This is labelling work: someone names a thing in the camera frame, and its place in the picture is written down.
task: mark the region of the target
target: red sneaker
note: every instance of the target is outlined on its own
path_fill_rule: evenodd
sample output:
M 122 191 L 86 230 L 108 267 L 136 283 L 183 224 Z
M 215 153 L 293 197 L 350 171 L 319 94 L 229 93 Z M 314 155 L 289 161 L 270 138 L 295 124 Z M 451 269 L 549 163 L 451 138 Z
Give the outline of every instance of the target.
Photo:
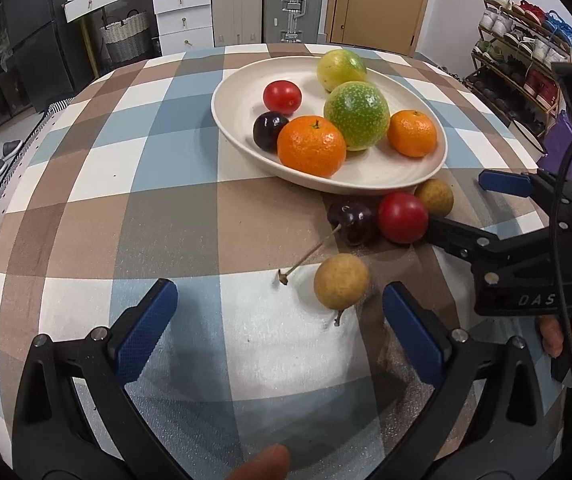
M 540 78 L 541 87 L 540 94 L 537 96 L 537 101 L 539 101 L 541 105 L 550 108 L 557 101 L 557 83 L 541 74 Z
M 524 11 L 524 18 L 531 20 L 538 25 L 541 25 L 546 21 L 546 12 L 537 5 L 533 5 L 528 3 L 526 0 L 522 0 L 520 8 Z
M 528 74 L 526 75 L 526 82 L 524 83 L 524 90 L 535 97 L 538 92 L 540 92 L 543 77 L 544 76 L 537 72 L 537 70 L 532 68 L 528 70 Z

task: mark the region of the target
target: suitcase handle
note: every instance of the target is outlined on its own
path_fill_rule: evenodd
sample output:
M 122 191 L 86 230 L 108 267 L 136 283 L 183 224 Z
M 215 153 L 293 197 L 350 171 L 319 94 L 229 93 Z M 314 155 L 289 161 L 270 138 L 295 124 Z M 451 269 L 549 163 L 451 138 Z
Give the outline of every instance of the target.
M 306 0 L 300 0 L 300 1 L 301 1 L 301 12 L 298 12 L 293 16 L 295 19 L 301 18 L 304 14 L 306 14 Z

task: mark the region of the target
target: blue gripper pad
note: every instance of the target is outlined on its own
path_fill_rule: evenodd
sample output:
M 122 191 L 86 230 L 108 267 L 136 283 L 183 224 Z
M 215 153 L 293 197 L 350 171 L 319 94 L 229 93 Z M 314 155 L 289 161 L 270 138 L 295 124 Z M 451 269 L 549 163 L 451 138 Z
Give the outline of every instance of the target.
M 529 197 L 534 192 L 530 178 L 526 174 L 484 170 L 479 173 L 477 181 L 483 190 L 497 191 L 506 195 Z
M 382 307 L 388 324 L 420 380 L 435 387 L 442 384 L 445 362 L 450 357 L 450 343 L 445 335 L 439 334 L 445 328 L 437 316 L 432 311 L 422 309 L 400 282 L 389 283 L 384 288 Z M 436 337 L 431 336 L 420 316 L 436 329 Z
M 177 299 L 175 283 L 160 280 L 140 304 L 133 307 L 141 309 L 141 315 L 125 335 L 114 358 L 115 377 L 121 386 L 140 377 L 144 365 L 177 309 Z

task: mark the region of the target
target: purple bag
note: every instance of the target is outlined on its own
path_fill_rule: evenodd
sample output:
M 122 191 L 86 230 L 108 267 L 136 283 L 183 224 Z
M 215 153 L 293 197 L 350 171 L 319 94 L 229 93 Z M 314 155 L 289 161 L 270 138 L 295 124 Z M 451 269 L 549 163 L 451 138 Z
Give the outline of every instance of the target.
M 551 173 L 557 173 L 559 171 L 559 165 L 562 162 L 564 153 L 572 141 L 572 124 L 568 119 L 568 114 L 566 110 L 562 110 L 557 114 L 557 121 L 544 137 L 542 144 L 544 149 L 546 149 L 546 155 L 542 156 L 540 160 L 537 161 L 537 165 L 542 170 L 550 171 Z M 572 180 L 572 160 L 570 162 L 570 167 L 568 168 L 567 180 Z

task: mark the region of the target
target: finger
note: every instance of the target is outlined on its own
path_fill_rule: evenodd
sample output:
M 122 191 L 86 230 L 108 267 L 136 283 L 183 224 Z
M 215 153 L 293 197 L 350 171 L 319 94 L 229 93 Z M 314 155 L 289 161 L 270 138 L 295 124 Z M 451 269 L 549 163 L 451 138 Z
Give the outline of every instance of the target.
M 549 345 L 545 339 L 541 342 L 541 345 L 544 347 L 544 351 L 551 357 L 559 357 L 562 355 L 562 350 L 564 349 L 563 346 L 554 347 Z
M 289 467 L 288 449 L 274 444 L 235 469 L 226 480 L 284 480 Z
M 564 345 L 564 336 L 562 335 L 562 329 L 559 327 L 559 321 L 555 316 L 540 316 L 540 333 L 551 348 L 559 348 L 561 352 Z

